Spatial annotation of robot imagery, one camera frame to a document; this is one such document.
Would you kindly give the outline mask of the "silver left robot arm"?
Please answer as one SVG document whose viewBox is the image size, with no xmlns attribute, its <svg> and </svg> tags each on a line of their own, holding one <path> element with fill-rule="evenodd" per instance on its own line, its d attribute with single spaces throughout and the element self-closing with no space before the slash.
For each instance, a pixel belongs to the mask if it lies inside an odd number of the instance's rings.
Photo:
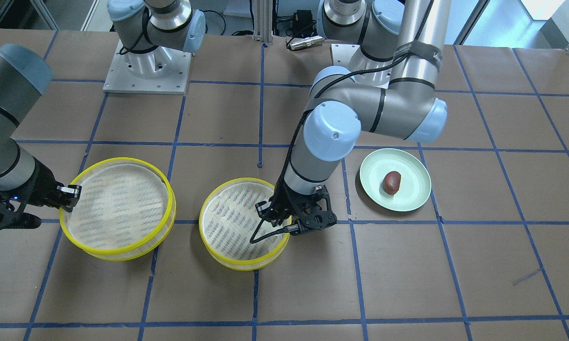
<svg viewBox="0 0 569 341">
<path fill-rule="evenodd" d="M 315 77 L 309 102 L 260 222 L 300 235 L 336 224 L 326 181 L 362 131 L 430 143 L 444 129 L 445 102 L 435 88 L 443 64 L 449 0 L 322 0 L 317 30 L 358 46 L 369 65 L 332 65 Z"/>
</svg>

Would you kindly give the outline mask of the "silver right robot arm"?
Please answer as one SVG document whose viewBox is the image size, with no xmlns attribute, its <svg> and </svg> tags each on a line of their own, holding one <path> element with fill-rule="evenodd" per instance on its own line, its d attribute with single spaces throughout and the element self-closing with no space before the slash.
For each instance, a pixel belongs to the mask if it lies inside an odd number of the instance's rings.
<svg viewBox="0 0 569 341">
<path fill-rule="evenodd" d="M 194 53 L 206 33 L 206 17 L 187 0 L 110 0 L 107 11 L 122 43 L 119 54 L 135 76 L 166 72 L 166 50 Z M 82 187 L 56 181 L 53 173 L 12 139 L 53 72 L 40 56 L 20 45 L 0 47 L 0 230 L 35 229 L 42 220 L 27 205 L 71 212 Z"/>
</svg>

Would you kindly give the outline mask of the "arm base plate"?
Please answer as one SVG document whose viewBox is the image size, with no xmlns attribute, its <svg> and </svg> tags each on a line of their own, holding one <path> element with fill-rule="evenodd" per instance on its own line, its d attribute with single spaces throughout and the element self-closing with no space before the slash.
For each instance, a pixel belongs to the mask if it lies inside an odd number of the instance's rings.
<svg viewBox="0 0 569 341">
<path fill-rule="evenodd" d="M 386 67 L 393 61 L 392 57 L 387 57 L 385 61 L 377 60 L 367 56 L 360 45 L 346 45 L 343 43 L 332 43 L 330 46 L 333 65 L 345 67 L 349 71 L 364 71 Z"/>
<path fill-rule="evenodd" d="M 104 82 L 105 92 L 185 95 L 194 54 L 158 47 L 147 54 L 120 55 L 122 47 L 118 41 Z"/>
</svg>

